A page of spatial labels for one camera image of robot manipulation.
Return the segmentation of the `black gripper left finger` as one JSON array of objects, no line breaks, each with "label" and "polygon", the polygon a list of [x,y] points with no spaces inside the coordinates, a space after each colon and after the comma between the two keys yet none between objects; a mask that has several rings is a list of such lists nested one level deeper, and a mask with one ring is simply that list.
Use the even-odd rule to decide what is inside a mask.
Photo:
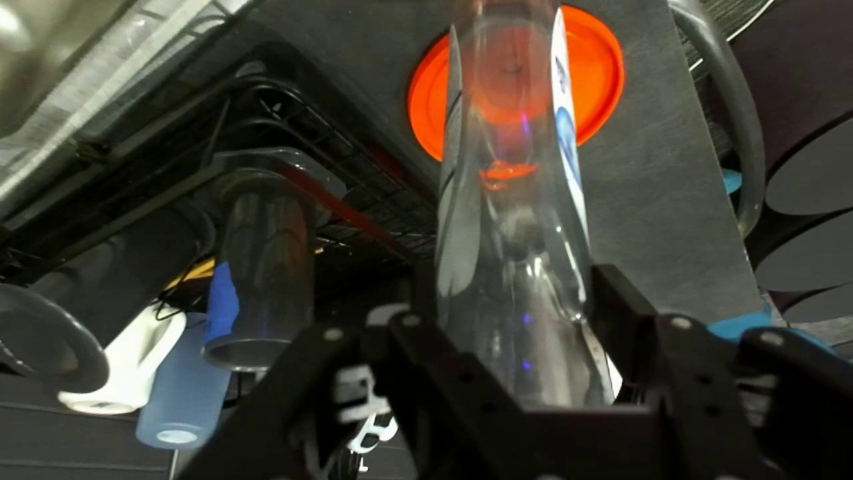
[{"label": "black gripper left finger", "polygon": [[367,374],[385,326],[311,326],[225,417],[175,480],[319,480],[375,410]]}]

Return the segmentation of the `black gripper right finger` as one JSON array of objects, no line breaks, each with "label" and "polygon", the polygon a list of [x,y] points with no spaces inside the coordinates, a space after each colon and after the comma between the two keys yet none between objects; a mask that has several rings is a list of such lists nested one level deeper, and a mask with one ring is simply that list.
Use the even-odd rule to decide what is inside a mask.
[{"label": "black gripper right finger", "polygon": [[853,366],[789,329],[718,339],[592,269],[594,333],[648,406],[630,455],[657,480],[853,480]]}]

